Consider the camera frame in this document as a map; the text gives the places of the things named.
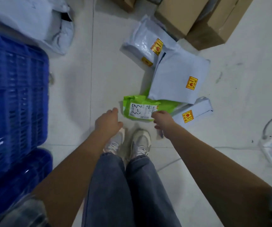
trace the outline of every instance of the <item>jeans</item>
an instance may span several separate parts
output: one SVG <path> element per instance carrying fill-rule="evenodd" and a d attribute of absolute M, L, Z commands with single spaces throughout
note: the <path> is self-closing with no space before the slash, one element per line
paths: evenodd
<path fill-rule="evenodd" d="M 93 172 L 83 226 L 181 227 L 150 159 L 138 156 L 124 170 L 112 153 L 103 153 Z"/>

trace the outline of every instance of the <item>green plastic mailer bag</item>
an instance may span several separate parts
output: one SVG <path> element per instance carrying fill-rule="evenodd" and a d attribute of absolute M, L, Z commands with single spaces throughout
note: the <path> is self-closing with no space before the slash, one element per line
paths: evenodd
<path fill-rule="evenodd" d="M 151 117 L 154 111 L 167 111 L 172 113 L 174 110 L 186 105 L 169 100 L 151 100 L 146 95 L 124 96 L 123 97 L 123 116 L 129 119 L 145 119 L 153 121 Z"/>

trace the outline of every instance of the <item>concrete floor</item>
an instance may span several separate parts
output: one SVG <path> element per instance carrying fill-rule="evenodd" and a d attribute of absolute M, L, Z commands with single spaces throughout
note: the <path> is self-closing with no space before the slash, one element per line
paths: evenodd
<path fill-rule="evenodd" d="M 47 51 L 54 75 L 49 101 L 49 135 L 44 147 L 59 164 L 93 130 L 108 109 L 121 107 L 123 96 L 139 94 L 153 70 L 121 49 L 144 14 L 155 6 L 139 0 L 127 14 L 110 0 L 68 0 L 75 12 L 75 37 L 66 56 Z M 257 150 L 262 129 L 272 118 L 272 0 L 254 0 L 225 45 L 200 52 L 211 70 L 200 96 L 210 98 L 214 115 L 189 131 L 272 186 L 272 168 Z M 119 114 L 129 130 L 148 129 L 150 158 L 160 169 L 179 158 L 172 144 L 157 140 L 153 123 L 135 122 Z M 272 135 L 272 124 L 267 130 Z M 222 226 L 182 161 L 159 172 L 182 226 Z M 74 226 L 80 226 L 81 212 Z"/>

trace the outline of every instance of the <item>blue plastic crate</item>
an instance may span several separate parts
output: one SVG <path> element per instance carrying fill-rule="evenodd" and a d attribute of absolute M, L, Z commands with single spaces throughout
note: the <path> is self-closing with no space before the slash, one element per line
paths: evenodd
<path fill-rule="evenodd" d="M 37 148 L 0 178 L 0 214 L 30 193 L 52 171 L 51 154 Z"/>
<path fill-rule="evenodd" d="M 0 177 L 47 138 L 49 59 L 0 34 Z"/>

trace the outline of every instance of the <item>yellow label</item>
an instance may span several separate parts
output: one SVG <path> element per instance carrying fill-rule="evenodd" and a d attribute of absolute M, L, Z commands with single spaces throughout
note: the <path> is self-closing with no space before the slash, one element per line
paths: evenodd
<path fill-rule="evenodd" d="M 182 114 L 184 123 L 190 122 L 191 120 L 194 119 L 192 110 L 187 111 L 186 113 Z"/>
<path fill-rule="evenodd" d="M 157 54 L 157 56 L 159 56 L 161 50 L 163 47 L 163 42 L 158 38 L 155 43 L 153 44 L 153 46 L 151 47 L 151 50 Z"/>
<path fill-rule="evenodd" d="M 189 77 L 189 81 L 187 82 L 186 88 L 191 89 L 191 90 L 195 90 L 197 81 L 198 81 L 198 79 L 196 79 L 196 78 L 190 76 L 190 77 Z"/>
<path fill-rule="evenodd" d="M 142 57 L 141 58 L 141 61 L 143 62 L 143 63 L 145 63 L 146 65 L 148 65 L 149 67 L 151 67 L 152 65 L 153 65 L 153 63 L 151 62 L 151 61 L 149 61 L 147 58 L 145 58 L 145 57 Z"/>

